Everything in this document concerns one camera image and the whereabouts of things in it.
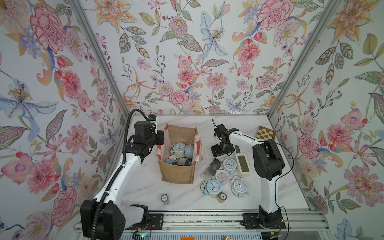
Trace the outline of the grey round alarm clock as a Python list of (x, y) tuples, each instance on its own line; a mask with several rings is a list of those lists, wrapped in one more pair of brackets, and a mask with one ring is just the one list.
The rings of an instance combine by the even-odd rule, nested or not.
[(194, 149), (195, 149), (195, 142), (192, 140), (187, 141), (185, 145), (185, 157), (191, 161), (194, 158)]

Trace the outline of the burlap canvas bag red trim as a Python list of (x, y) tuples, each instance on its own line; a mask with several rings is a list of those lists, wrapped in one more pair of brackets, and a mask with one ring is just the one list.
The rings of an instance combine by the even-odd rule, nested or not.
[(167, 124), (164, 130), (165, 143), (157, 147), (162, 181), (193, 184), (196, 164), (203, 160), (203, 145), (198, 129)]

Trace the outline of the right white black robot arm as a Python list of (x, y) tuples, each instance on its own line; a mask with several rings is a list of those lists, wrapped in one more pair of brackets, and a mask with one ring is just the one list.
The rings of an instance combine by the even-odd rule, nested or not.
[(273, 140), (258, 140), (236, 128), (227, 129), (222, 124), (214, 127), (214, 137), (217, 140), (217, 144), (211, 147), (214, 157), (229, 156), (235, 152), (235, 146), (253, 154), (254, 168), (261, 178), (262, 186), (259, 223), (268, 228), (282, 216), (277, 193), (285, 162), (277, 143)]

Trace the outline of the light blue twin-bell clock back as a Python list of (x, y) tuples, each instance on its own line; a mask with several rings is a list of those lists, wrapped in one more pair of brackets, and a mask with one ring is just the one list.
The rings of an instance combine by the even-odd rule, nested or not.
[(183, 158), (185, 157), (185, 147), (186, 145), (184, 143), (174, 144), (171, 148), (171, 154), (177, 158)]

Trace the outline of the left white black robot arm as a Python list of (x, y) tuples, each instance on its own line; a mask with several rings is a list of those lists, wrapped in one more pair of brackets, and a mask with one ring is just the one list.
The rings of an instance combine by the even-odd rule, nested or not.
[(83, 236), (90, 240), (119, 240), (127, 224), (121, 211), (123, 190), (133, 173), (157, 145), (165, 143), (164, 131), (157, 129), (154, 115), (134, 124), (134, 134), (125, 134), (122, 155), (112, 176), (93, 200), (80, 208)]

